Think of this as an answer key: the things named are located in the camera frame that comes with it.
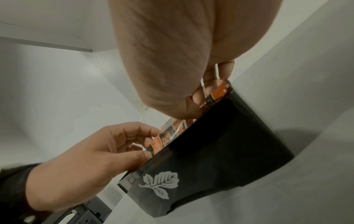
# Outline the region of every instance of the gray machine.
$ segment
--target gray machine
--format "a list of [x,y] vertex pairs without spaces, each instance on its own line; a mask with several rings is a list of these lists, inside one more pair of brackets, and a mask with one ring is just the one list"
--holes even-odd
[[67,215],[74,213],[67,224],[102,224],[112,210],[98,197],[65,211],[52,214],[43,224],[58,224]]

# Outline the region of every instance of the fingernail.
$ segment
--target fingernail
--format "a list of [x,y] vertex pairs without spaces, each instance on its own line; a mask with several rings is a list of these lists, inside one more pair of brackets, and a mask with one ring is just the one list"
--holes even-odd
[[144,151],[144,153],[145,153],[145,156],[146,156],[147,159],[151,159],[151,157],[152,157],[151,152],[149,152],[149,151]]

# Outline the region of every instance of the hand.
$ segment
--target hand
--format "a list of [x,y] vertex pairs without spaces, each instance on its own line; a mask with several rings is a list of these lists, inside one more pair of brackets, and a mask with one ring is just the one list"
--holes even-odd
[[148,147],[159,132],[142,123],[102,128],[30,172],[29,205],[38,211],[59,211],[92,199],[112,178],[150,159],[151,153],[138,145]]
[[272,24],[282,0],[109,0],[118,48],[143,103],[175,118],[226,80]]

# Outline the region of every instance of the leaf logo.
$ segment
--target leaf logo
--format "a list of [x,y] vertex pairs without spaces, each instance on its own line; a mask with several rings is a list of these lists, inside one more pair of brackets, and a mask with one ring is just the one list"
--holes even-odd
[[176,188],[178,187],[178,179],[177,173],[172,173],[170,171],[161,172],[158,175],[155,175],[155,178],[152,178],[149,174],[145,174],[143,177],[143,181],[145,185],[140,185],[140,187],[151,188],[155,192],[157,196],[162,199],[169,199],[169,194],[163,188]]

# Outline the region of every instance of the black sleeve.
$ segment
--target black sleeve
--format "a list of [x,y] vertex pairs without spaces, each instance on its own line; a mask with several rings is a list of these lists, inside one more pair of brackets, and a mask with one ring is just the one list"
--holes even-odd
[[26,181],[31,170],[38,165],[31,164],[0,171],[1,223],[21,223],[29,216],[35,216],[36,223],[41,223],[51,214],[35,211],[27,202]]

